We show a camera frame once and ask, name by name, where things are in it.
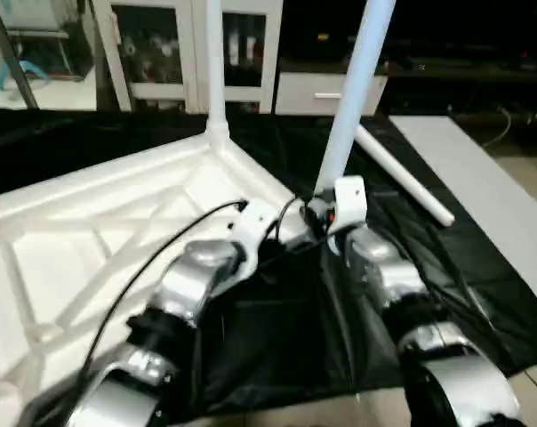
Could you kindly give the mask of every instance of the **drawer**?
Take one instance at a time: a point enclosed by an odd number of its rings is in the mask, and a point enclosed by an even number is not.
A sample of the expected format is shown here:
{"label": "drawer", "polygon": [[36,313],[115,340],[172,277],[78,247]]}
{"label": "drawer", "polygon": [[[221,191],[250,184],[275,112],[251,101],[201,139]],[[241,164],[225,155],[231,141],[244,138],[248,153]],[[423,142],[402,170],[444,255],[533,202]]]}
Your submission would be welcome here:
{"label": "drawer", "polygon": [[[343,75],[280,73],[277,114],[332,116],[341,98]],[[362,115],[375,114],[387,77],[375,76]]]}

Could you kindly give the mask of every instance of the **white pipe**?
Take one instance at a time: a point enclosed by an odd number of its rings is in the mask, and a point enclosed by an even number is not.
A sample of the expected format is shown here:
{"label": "white pipe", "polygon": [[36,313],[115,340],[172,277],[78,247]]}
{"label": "white pipe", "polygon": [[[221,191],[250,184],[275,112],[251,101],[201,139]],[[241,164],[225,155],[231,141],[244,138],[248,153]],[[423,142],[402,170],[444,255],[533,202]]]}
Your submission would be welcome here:
{"label": "white pipe", "polygon": [[343,175],[364,110],[373,74],[396,0],[369,0],[357,32],[356,45],[343,83],[340,106],[333,120],[316,189],[331,188]]}
{"label": "white pipe", "polygon": [[361,125],[356,129],[356,141],[373,160],[379,163],[395,181],[401,184],[441,224],[448,227],[454,222],[454,215]]}
{"label": "white pipe", "polygon": [[225,118],[225,65],[223,62],[223,17],[221,0],[206,0],[207,77],[209,80],[208,128],[227,128]]}

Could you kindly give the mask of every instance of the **glass cabinet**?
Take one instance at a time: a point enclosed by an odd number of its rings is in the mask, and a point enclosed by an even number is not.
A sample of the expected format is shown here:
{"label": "glass cabinet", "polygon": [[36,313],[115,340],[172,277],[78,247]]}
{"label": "glass cabinet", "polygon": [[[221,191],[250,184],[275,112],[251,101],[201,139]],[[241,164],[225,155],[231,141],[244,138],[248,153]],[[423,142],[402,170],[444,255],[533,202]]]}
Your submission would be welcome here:
{"label": "glass cabinet", "polygon": [[93,3],[120,109],[197,112],[191,1]]}

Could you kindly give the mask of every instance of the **white cabinet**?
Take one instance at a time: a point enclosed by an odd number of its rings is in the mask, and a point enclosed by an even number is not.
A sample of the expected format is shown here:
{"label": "white cabinet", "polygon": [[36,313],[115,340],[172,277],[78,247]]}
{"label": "white cabinet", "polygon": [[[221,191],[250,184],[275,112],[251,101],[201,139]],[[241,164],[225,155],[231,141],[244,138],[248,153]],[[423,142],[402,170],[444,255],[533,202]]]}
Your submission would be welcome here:
{"label": "white cabinet", "polygon": [[121,110],[197,112],[191,0],[95,0]]}
{"label": "white cabinet", "polygon": [[[194,0],[192,5],[199,110],[207,112],[205,0]],[[227,102],[254,103],[257,111],[270,112],[282,6],[282,0],[221,0]]]}
{"label": "white cabinet", "polygon": [[[280,73],[275,113],[332,116],[341,98],[344,75],[318,73]],[[375,76],[363,116],[372,116],[379,104],[387,77]]]}

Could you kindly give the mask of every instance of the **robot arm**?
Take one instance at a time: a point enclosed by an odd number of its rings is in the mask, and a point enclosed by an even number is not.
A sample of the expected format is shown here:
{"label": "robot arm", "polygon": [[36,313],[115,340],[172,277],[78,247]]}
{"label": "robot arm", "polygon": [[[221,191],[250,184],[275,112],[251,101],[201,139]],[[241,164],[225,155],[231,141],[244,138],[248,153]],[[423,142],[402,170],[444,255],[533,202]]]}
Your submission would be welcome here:
{"label": "robot arm", "polygon": [[199,320],[215,295],[249,278],[277,211],[253,200],[226,240],[193,241],[166,269],[131,333],[77,402],[68,427],[145,427],[159,423],[164,388],[187,368]]}
{"label": "robot arm", "polygon": [[507,378],[430,296],[414,264],[367,227],[362,194],[361,178],[340,178],[332,203],[312,205],[320,206],[316,216],[324,222],[333,219],[328,234],[346,230],[344,239],[336,234],[329,246],[344,257],[351,277],[366,286],[397,347],[413,425],[517,423],[519,407]]}

